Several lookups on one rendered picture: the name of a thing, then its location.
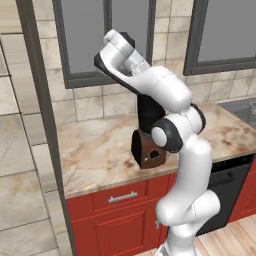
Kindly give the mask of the black dishwasher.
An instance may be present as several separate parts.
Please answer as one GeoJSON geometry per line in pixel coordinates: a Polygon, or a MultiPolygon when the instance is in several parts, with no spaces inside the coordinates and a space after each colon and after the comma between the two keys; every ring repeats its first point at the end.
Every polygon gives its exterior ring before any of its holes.
{"type": "Polygon", "coordinates": [[[254,155],[249,154],[213,164],[208,189],[218,196],[221,208],[217,215],[200,228],[197,236],[227,225],[253,158],[254,155]]]}

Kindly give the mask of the grey framed window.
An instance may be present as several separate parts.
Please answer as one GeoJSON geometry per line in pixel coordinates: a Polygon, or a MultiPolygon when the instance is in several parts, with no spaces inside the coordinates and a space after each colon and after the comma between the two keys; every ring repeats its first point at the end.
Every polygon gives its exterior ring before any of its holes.
{"type": "Polygon", "coordinates": [[[256,0],[194,0],[183,74],[256,68],[256,0]]]}
{"type": "Polygon", "coordinates": [[[126,32],[152,61],[156,0],[52,0],[67,89],[107,85],[113,79],[94,66],[111,29],[126,32]]]}

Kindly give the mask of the grey tall panel edge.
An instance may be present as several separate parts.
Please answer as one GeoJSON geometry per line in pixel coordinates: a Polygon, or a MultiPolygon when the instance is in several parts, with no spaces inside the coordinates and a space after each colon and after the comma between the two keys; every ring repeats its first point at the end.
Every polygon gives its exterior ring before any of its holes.
{"type": "Polygon", "coordinates": [[[51,161],[56,179],[57,189],[67,227],[68,238],[72,250],[72,256],[77,256],[72,225],[68,213],[68,207],[64,195],[62,169],[57,139],[56,123],[51,103],[51,97],[46,77],[45,65],[41,51],[39,34],[37,30],[35,12],[32,0],[15,0],[20,23],[23,31],[24,41],[27,49],[28,59],[31,67],[32,77],[35,85],[37,99],[42,116],[43,126],[47,143],[49,146],[51,161]]]}

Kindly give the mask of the red drawer front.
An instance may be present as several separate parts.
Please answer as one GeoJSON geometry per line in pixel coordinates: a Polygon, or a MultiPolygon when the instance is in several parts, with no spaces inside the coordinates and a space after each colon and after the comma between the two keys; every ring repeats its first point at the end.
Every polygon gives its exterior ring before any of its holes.
{"type": "Polygon", "coordinates": [[[104,191],[96,192],[92,195],[93,207],[96,211],[103,209],[110,209],[119,205],[131,205],[132,203],[139,202],[147,197],[146,182],[140,181],[115,188],[107,189],[104,191]],[[115,203],[108,203],[108,199],[113,196],[121,196],[129,194],[131,191],[137,192],[138,196],[115,203]]]}

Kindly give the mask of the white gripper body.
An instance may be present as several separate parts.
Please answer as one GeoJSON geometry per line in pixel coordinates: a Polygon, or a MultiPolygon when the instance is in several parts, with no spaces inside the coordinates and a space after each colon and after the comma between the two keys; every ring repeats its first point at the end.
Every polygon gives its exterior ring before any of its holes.
{"type": "Polygon", "coordinates": [[[150,68],[143,56],[138,55],[132,58],[131,71],[133,75],[138,75],[150,68]]]}

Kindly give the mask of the red cupboard run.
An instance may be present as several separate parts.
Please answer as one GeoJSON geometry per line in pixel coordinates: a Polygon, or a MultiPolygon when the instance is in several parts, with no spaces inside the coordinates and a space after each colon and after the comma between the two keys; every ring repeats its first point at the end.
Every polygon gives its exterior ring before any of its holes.
{"type": "Polygon", "coordinates": [[[256,214],[256,157],[254,158],[229,222],[256,214]]]}

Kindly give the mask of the grey sink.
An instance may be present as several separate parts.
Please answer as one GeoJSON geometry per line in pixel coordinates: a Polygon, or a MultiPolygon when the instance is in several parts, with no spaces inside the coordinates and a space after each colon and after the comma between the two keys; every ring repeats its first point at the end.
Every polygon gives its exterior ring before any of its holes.
{"type": "Polygon", "coordinates": [[[256,102],[256,98],[220,103],[220,106],[251,127],[256,128],[256,114],[251,112],[249,102],[256,102]]]}

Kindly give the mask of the red cupboard door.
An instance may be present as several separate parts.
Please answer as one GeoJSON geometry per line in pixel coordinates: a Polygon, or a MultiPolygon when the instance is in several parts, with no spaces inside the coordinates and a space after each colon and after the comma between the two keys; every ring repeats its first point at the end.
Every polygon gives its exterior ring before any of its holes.
{"type": "Polygon", "coordinates": [[[158,245],[156,200],[72,223],[77,256],[134,256],[158,245]]]}

